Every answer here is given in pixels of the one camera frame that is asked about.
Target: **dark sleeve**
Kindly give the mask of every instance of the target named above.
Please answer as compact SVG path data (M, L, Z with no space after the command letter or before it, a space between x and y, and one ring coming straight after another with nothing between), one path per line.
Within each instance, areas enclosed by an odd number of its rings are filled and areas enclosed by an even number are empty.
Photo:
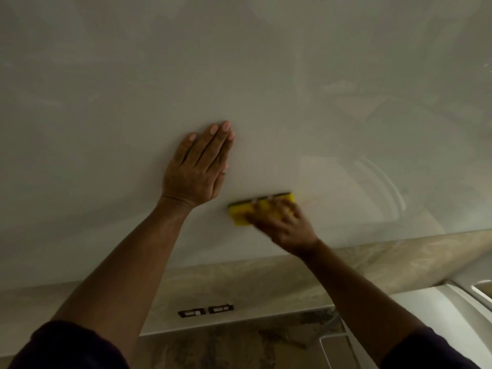
M381 369L396 368L480 369L428 327L410 334L381 362Z
M9 369L128 369L118 348L94 331L67 321L50 321L31 336Z

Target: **sanding sponge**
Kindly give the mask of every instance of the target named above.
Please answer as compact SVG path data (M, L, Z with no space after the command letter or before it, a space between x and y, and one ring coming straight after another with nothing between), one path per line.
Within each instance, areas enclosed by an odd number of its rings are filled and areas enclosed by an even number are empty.
M271 210L272 207L270 203L268 202L268 198L273 197L273 198L283 198L287 199L291 202L294 201L294 195L292 193L281 193L281 194L276 194L276 195L271 195L268 197L261 197L261 198L256 198L256 201L261 205L261 207L265 210ZM253 212L253 204L252 204L253 199L247 200L247 201L241 201L237 203L230 204L229 207L229 215L232 217L234 220L234 225L239 225L239 226L246 226L246 225L251 225L245 218L244 214L246 212Z

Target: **electrical outlet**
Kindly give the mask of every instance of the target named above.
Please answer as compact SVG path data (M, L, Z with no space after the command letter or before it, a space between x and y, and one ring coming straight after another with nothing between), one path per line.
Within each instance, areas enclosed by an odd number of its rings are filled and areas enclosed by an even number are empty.
M181 318L200 316L203 314L207 314L205 312L205 308L194 308L193 310L184 310L178 312L178 315L181 316Z
M211 307L208 307L208 310L210 314L222 313L222 312L234 310L234 306L232 305L232 303L224 304L224 305L213 305Z

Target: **hand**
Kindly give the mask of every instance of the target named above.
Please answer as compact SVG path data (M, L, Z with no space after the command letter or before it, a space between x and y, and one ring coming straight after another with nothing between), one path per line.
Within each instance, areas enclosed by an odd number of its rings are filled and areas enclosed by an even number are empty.
M245 217L274 243L301 259L322 243L297 204L286 199L272 199L270 204L270 211L264 210L258 203L254 204L254 212L246 213Z
M228 121L220 127L209 125L196 142L196 133L188 134L164 173L161 200L173 199L193 209L217 197L234 136Z

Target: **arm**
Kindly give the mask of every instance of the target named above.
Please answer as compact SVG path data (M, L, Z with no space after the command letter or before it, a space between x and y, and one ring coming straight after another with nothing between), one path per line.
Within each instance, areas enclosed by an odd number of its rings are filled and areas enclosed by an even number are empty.
M129 360L191 210L217 197L234 141L229 122L180 143L151 214L85 279L53 316L94 330Z
M425 325L370 281L344 264L319 240L299 207L273 200L282 219L255 205L247 219L284 250L298 256L332 298L336 309L372 360L383 358L403 339Z

